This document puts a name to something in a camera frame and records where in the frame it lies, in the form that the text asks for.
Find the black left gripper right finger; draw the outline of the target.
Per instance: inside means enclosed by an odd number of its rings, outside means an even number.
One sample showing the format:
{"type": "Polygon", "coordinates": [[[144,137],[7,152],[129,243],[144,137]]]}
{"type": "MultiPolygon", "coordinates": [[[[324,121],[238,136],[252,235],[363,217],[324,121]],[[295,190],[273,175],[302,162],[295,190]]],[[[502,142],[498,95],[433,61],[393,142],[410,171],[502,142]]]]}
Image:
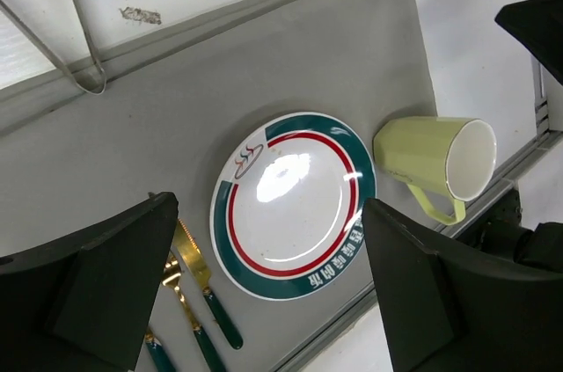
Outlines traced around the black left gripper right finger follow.
{"type": "Polygon", "coordinates": [[[362,225],[394,370],[561,370],[560,223],[494,223],[478,249],[370,199],[362,225]]]}

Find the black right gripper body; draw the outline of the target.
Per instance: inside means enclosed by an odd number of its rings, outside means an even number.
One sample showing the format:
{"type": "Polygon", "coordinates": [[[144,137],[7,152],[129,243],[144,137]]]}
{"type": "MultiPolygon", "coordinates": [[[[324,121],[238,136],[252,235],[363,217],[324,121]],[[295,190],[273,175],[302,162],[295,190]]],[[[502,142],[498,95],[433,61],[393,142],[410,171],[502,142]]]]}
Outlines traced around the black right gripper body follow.
{"type": "Polygon", "coordinates": [[[507,4],[494,21],[525,46],[562,84],[563,0],[526,0],[507,4]]]}

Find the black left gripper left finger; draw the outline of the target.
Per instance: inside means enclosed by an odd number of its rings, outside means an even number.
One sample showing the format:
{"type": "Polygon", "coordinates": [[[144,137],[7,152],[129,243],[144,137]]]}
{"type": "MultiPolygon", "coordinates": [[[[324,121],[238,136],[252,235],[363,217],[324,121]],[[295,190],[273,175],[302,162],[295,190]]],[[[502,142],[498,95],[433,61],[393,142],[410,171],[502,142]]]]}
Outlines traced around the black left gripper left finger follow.
{"type": "Polygon", "coordinates": [[[178,217],[172,192],[1,258],[3,371],[135,368],[178,217]]]}

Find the metal bread tongs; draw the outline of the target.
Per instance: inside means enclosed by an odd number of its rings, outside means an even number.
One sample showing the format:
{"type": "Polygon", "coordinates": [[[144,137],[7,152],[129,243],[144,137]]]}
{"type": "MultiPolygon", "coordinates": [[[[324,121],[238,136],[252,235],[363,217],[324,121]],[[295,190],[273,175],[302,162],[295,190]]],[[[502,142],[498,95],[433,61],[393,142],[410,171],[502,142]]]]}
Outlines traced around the metal bread tongs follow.
{"type": "Polygon", "coordinates": [[[1,0],[1,87],[66,69],[72,84],[99,93],[105,79],[91,43],[73,0],[1,0]]]}

